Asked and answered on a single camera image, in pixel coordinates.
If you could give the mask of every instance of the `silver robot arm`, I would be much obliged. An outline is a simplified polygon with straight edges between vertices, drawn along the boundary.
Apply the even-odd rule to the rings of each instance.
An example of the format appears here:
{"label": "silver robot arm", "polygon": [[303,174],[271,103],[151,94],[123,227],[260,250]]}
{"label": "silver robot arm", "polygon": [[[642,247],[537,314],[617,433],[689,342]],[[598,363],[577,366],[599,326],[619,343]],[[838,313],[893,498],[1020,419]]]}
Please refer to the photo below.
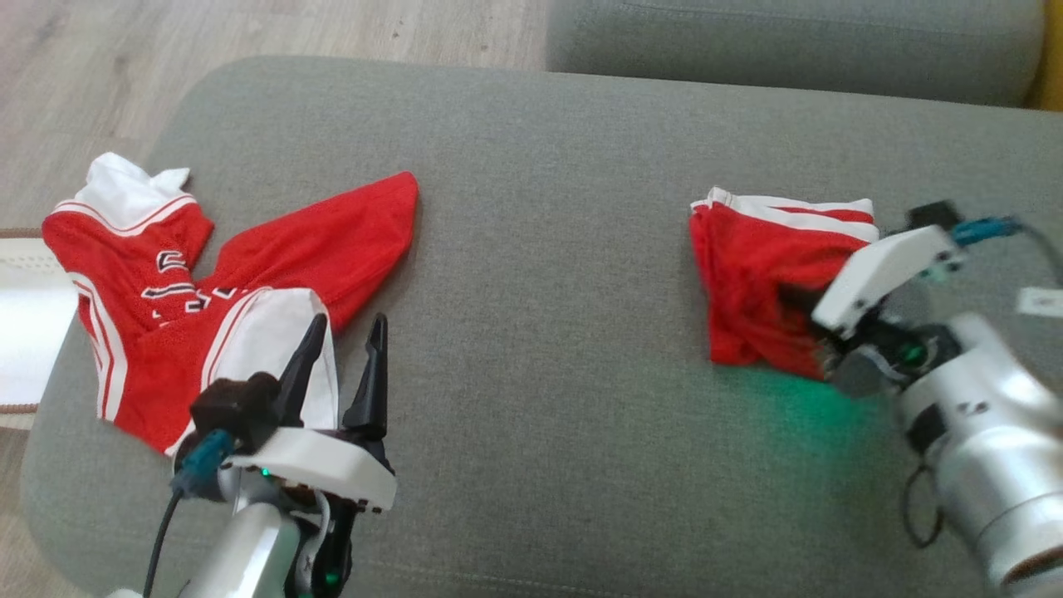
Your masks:
{"label": "silver robot arm", "polygon": [[[233,505],[233,518],[182,598],[339,596],[350,576],[356,515],[389,511],[396,483],[385,454],[387,320],[338,430],[308,430],[299,414],[327,321],[317,317],[280,380],[219,380],[192,405],[197,432],[179,451],[174,499]],[[161,527],[165,534],[172,508]],[[151,594],[154,563],[144,596]],[[112,598],[141,595],[128,590]]]}
{"label": "silver robot arm", "polygon": [[839,358],[828,378],[845,392],[851,372],[873,374],[893,397],[944,523],[995,595],[1063,596],[1063,404],[981,317],[908,328],[878,309],[921,272],[955,269],[958,249],[928,226],[857,251],[812,314]]}

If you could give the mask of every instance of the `yellow object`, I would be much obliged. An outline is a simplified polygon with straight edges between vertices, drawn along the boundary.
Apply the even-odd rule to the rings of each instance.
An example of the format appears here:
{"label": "yellow object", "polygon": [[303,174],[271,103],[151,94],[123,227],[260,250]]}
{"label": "yellow object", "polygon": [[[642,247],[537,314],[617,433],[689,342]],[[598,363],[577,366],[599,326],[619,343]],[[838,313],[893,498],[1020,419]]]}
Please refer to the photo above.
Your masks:
{"label": "yellow object", "polygon": [[1063,112],[1063,0],[1045,0],[1045,52],[1029,105]]}

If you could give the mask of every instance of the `sofa cushion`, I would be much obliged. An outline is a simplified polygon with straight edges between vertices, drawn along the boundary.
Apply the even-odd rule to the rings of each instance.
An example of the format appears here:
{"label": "sofa cushion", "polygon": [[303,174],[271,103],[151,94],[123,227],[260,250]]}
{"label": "sofa cushion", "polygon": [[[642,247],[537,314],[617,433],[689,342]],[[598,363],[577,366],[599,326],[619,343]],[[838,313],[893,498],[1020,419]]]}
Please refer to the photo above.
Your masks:
{"label": "sofa cushion", "polygon": [[563,0],[549,67],[1018,105],[1041,0]]}
{"label": "sofa cushion", "polygon": [[[883,228],[923,202],[1016,211],[1063,235],[1063,119],[793,89],[264,57],[199,83],[146,167],[187,166],[237,232],[399,170],[414,246],[338,339],[357,388],[390,321],[395,508],[355,525],[348,596],[976,595],[946,534],[916,551],[915,465],[884,401],[706,361],[689,204],[716,184],[870,197]],[[929,315],[989,315],[1042,373],[1061,325],[1014,314],[1050,270],[1023,239],[977,246]],[[94,418],[79,325],[40,406],[22,503],[41,550],[96,595],[138,587],[168,464]],[[917,514],[930,506],[921,503]],[[181,505],[157,580],[176,594],[229,509]]]}

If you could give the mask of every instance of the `black cable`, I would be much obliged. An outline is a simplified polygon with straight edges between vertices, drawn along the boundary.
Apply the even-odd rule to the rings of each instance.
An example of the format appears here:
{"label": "black cable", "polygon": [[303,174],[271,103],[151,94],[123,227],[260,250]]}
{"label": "black cable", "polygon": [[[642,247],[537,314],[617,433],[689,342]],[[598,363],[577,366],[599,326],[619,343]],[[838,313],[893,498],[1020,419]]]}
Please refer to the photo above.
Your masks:
{"label": "black cable", "polygon": [[1052,276],[1056,277],[1056,284],[1058,286],[1063,286],[1063,253],[1056,244],[1048,238],[1045,233],[1034,228],[1033,226],[1027,224],[1026,222],[1019,222],[1022,229],[1034,242],[1037,243],[1037,247],[1041,252],[1045,254],[1045,258],[1048,259],[1048,264],[1052,268]]}
{"label": "black cable", "polygon": [[912,525],[912,488],[915,486],[915,482],[919,479],[919,476],[924,474],[930,475],[933,472],[927,467],[926,463],[919,463],[919,466],[915,468],[915,472],[912,472],[911,476],[908,477],[908,481],[905,482],[905,492],[900,496],[900,520],[905,526],[905,533],[908,534],[908,539],[912,541],[915,548],[919,550],[933,544],[945,527],[945,514],[941,512],[940,506],[934,508],[933,528],[930,530],[930,535],[926,537],[919,536],[915,531],[915,526]]}
{"label": "black cable", "polygon": [[148,578],[144,581],[144,598],[151,598],[151,586],[155,584],[155,569],[158,568],[158,556],[163,552],[163,539],[166,537],[166,530],[170,527],[170,519],[173,518],[173,512],[178,510],[178,502],[182,496],[181,491],[173,491],[170,502],[166,506],[166,513],[163,513],[163,520],[158,524],[155,546],[151,549],[151,560],[148,561]]}

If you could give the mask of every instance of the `cable connector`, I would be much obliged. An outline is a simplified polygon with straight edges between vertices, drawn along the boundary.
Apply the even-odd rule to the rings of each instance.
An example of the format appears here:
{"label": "cable connector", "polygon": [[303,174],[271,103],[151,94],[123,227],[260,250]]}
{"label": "cable connector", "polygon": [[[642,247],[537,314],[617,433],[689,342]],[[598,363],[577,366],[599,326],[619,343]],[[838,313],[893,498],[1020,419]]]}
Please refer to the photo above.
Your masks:
{"label": "cable connector", "polygon": [[1011,236],[1022,230],[1023,224],[1017,219],[1003,216],[960,222],[952,228],[951,234],[957,244],[967,246],[989,238]]}
{"label": "cable connector", "polygon": [[214,430],[181,462],[181,469],[170,480],[170,489],[184,498],[203,496],[218,485],[218,468],[235,451],[232,434]]}

